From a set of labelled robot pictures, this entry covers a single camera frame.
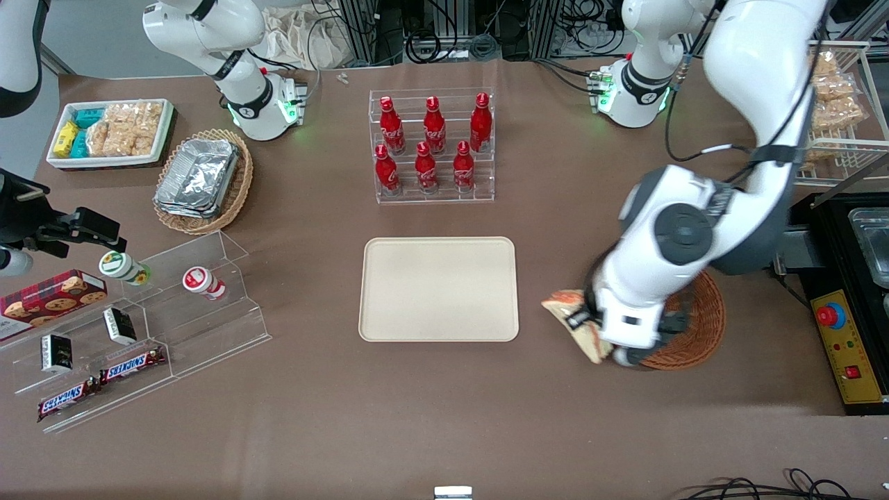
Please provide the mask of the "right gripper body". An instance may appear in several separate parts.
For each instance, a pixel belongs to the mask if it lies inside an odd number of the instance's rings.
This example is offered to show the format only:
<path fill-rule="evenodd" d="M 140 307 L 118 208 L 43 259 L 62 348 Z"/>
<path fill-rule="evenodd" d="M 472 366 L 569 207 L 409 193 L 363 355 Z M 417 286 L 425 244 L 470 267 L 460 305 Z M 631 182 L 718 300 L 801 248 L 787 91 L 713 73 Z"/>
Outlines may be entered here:
<path fill-rule="evenodd" d="M 53 222 L 53 208 L 47 199 L 50 190 L 4 169 L 1 175 L 1 241 L 15 244 Z"/>

